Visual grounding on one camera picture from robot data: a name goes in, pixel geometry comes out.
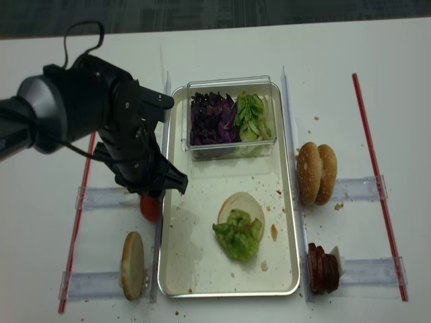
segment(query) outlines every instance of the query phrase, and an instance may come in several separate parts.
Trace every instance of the metal tray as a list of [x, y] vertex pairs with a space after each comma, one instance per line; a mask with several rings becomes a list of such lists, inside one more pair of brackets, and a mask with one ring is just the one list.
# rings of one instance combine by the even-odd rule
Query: metal tray
[[[187, 136], [183, 131], [187, 88], [181, 87], [172, 95], [175, 105], [170, 113], [167, 156], [187, 174], [189, 186], [186, 194], [170, 190], [164, 199], [158, 284], [168, 297], [289, 295], [299, 286], [281, 98], [277, 86], [271, 86], [277, 143], [269, 157], [193, 161], [190, 151], [185, 150]], [[247, 91], [247, 86], [238, 85], [234, 89], [242, 90]], [[240, 191], [253, 195], [265, 212], [259, 252], [246, 263], [230, 260], [211, 229], [223, 202]], [[278, 230], [276, 242], [270, 233], [273, 224]], [[263, 261], [267, 263], [267, 271], [261, 268]]]

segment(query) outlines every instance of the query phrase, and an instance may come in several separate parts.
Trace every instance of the white table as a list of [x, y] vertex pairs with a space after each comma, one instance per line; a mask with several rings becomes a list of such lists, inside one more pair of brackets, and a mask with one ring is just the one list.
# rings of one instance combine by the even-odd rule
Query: white table
[[[72, 38], [71, 58], [96, 41]], [[425, 322], [431, 303], [431, 19], [277, 26], [235, 30], [119, 34], [95, 55], [162, 91], [190, 80], [269, 75], [284, 65], [291, 103], [309, 109], [334, 102], [358, 73], [368, 120], [390, 193], [389, 210], [409, 281], [409, 303], [332, 298], [69, 302], [57, 314], [85, 160], [67, 149], [50, 156], [23, 151], [0, 165], [0, 316], [2, 322]], [[62, 40], [0, 42], [0, 98], [27, 76], [61, 65]], [[88, 138], [77, 145], [86, 149]]]

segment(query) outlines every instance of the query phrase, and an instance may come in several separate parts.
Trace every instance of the robotic arm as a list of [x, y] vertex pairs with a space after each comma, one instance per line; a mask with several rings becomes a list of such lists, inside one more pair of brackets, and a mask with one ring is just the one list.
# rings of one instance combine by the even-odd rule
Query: robotic arm
[[[95, 48], [104, 34], [97, 24]], [[184, 194], [187, 176], [161, 154], [154, 135], [174, 100], [139, 86], [128, 72], [89, 51], [70, 69], [45, 66], [42, 75], [22, 82], [16, 96], [0, 100], [0, 160], [30, 147], [41, 153], [62, 146], [77, 150], [70, 143], [98, 131], [103, 143], [88, 157], [104, 162], [117, 184], [154, 198], [172, 188]]]

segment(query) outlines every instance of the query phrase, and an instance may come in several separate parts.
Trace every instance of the plastic container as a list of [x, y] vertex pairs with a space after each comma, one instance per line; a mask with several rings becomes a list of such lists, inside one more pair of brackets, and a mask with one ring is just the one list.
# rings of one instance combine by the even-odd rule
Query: plastic container
[[[247, 141], [239, 143], [221, 143], [214, 145], [191, 145], [191, 102], [196, 92], [208, 94], [209, 92], [220, 92], [226, 97], [229, 94], [234, 101], [238, 94], [245, 91], [248, 94], [257, 94], [268, 102], [267, 126], [271, 129], [271, 139], [261, 141]], [[274, 121], [274, 104], [272, 98], [272, 87], [269, 76], [245, 77], [240, 79], [220, 79], [215, 81], [190, 82], [187, 85], [187, 150], [192, 153], [193, 160], [227, 159], [237, 157], [259, 157], [271, 155], [277, 132]]]

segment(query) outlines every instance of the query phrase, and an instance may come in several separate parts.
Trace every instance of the crumb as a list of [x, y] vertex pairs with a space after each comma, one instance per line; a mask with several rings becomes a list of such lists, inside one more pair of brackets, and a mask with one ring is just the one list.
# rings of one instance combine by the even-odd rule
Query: crumb
[[274, 242], [277, 241], [278, 231], [274, 224], [271, 226], [271, 236]]
[[268, 265], [267, 265], [267, 261], [266, 260], [264, 260], [261, 263], [261, 269], [262, 269], [262, 271], [267, 271], [268, 270]]

